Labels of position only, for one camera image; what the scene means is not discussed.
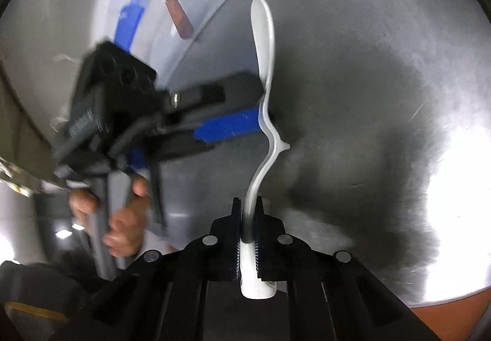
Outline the person's left hand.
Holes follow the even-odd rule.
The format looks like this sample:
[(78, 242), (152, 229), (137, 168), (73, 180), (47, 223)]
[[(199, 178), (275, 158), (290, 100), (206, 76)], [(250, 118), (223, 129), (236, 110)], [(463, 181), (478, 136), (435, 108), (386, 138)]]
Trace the person's left hand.
[[(132, 181), (131, 200), (109, 218), (109, 231), (102, 240), (114, 257), (136, 255), (142, 247), (146, 229), (146, 210), (152, 205), (148, 181), (136, 176)], [(93, 233), (89, 216), (97, 212), (97, 197), (88, 189), (76, 189), (69, 197), (69, 206), (85, 232)]]

